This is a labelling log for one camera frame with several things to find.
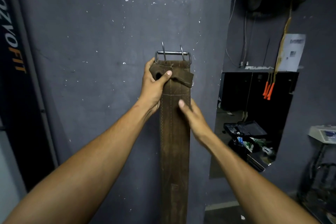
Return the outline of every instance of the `floor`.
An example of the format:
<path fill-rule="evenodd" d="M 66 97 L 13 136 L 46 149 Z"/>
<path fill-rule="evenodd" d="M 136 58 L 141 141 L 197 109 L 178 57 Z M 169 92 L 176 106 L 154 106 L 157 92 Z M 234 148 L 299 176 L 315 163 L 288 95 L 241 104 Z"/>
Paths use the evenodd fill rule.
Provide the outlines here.
<path fill-rule="evenodd" d="M 252 224 L 240 206 L 205 211 L 204 224 Z"/>
<path fill-rule="evenodd" d="M 225 144 L 228 144 L 231 140 L 231 137 L 226 133 L 223 133 L 223 124 L 224 123 L 237 123 L 242 120 L 243 111 L 236 111 L 230 113 L 229 111 L 224 111 L 220 108 L 217 108 L 216 114 L 216 123 L 215 123 L 215 134 L 222 140 Z M 216 159 L 212 156 L 211 157 L 211 164 L 210 164 L 210 173 L 209 179 L 214 178 L 223 178 L 224 173 L 221 170 L 221 167 L 217 163 Z"/>

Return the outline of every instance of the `belt strap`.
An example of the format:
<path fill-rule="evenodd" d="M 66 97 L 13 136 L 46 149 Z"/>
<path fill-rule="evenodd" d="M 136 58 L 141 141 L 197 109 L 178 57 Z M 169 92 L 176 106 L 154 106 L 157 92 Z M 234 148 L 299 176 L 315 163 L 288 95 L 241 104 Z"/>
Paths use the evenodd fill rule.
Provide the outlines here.
<path fill-rule="evenodd" d="M 186 224 L 190 127 L 179 110 L 179 100 L 190 106 L 193 74 L 188 61 L 158 61 L 150 67 L 154 79 L 171 70 L 160 107 L 161 224 Z"/>

